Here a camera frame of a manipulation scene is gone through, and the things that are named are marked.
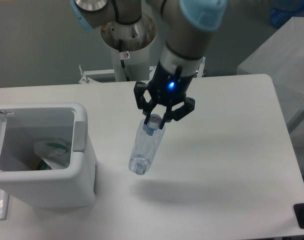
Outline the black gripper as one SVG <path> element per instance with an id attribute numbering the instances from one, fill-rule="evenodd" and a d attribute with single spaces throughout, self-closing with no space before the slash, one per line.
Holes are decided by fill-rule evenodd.
<path id="1" fill-rule="evenodd" d="M 186 92 L 192 78 L 192 75 L 178 77 L 174 73 L 170 73 L 159 61 L 154 76 L 149 83 L 137 81 L 133 91 L 137 107 L 145 115 L 144 124 L 148 123 L 156 104 L 166 106 L 159 129 L 163 129 L 165 123 L 169 123 L 171 120 L 179 121 L 191 113 L 195 109 L 195 100 L 186 97 Z M 149 102 L 146 101 L 145 92 L 148 92 L 151 96 Z M 180 103 L 183 103 L 181 107 L 172 110 L 173 106 Z"/>

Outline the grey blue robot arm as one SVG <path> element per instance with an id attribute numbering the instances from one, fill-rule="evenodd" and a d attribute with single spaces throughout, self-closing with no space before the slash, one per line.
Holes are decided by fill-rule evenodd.
<path id="1" fill-rule="evenodd" d="M 166 108 L 160 127 L 179 121 L 195 108 L 186 92 L 200 66 L 213 33 L 227 7 L 225 0 L 150 0 L 169 26 L 154 74 L 150 47 L 157 35 L 153 19 L 139 0 L 72 0 L 78 21 L 86 30 L 100 29 L 112 53 L 116 81 L 135 82 L 137 107 L 149 120 L 157 105 Z"/>

